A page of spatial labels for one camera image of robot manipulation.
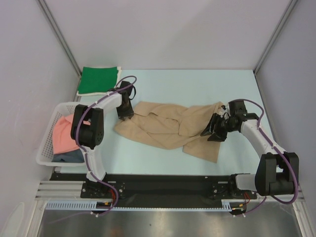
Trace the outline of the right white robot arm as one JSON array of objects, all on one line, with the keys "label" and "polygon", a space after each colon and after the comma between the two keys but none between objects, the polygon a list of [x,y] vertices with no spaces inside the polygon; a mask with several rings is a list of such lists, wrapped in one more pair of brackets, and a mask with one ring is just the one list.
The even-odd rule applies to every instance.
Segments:
[{"label": "right white robot arm", "polygon": [[215,112],[201,136],[211,142],[224,142],[230,132],[238,131],[252,145],[259,157],[255,174],[235,174],[228,185],[233,198],[245,191],[270,196],[283,203],[293,203],[299,193],[299,158],[270,138],[261,125],[262,116],[247,111],[247,99],[235,99]]}]

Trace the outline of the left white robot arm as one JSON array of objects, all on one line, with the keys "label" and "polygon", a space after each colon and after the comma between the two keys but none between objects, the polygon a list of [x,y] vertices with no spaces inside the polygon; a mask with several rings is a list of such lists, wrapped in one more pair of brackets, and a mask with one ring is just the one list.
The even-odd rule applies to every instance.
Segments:
[{"label": "left white robot arm", "polygon": [[97,147],[104,138],[104,118],[108,112],[116,110],[120,120],[133,117],[131,94],[136,95],[134,83],[121,79],[92,105],[78,104],[75,107],[70,136],[79,147],[87,167],[81,198],[105,198],[108,193],[117,197],[114,187],[104,181],[106,170],[102,152]]}]

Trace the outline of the beige t shirt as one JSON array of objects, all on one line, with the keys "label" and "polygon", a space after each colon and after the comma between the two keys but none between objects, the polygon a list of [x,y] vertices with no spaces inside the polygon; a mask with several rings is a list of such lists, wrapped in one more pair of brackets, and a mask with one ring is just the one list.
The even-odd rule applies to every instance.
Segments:
[{"label": "beige t shirt", "polygon": [[176,104],[139,102],[132,118],[119,120],[114,130],[120,136],[149,146],[174,150],[217,162],[220,143],[209,142],[201,133],[222,102],[184,107]]}]

